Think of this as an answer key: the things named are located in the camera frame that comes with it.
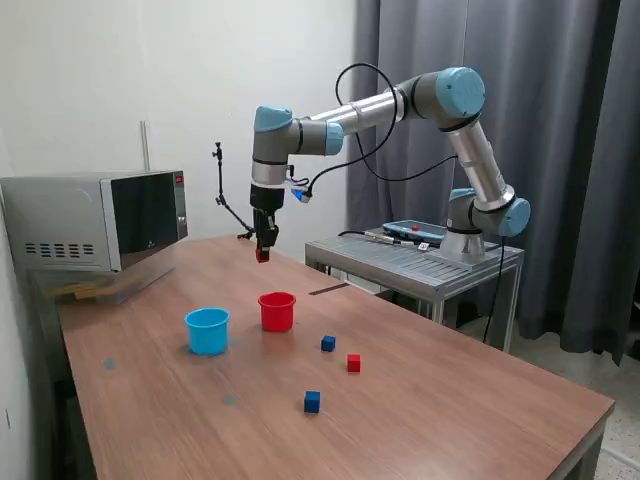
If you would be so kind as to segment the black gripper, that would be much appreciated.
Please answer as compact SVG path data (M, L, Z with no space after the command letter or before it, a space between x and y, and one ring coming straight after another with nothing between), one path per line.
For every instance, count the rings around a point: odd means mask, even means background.
M279 234L279 227L276 224L274 214L284 205L284 190L282 188L265 188L252 184L250 188L250 205L255 209L253 211L253 227L256 236L256 248L272 248L276 244Z

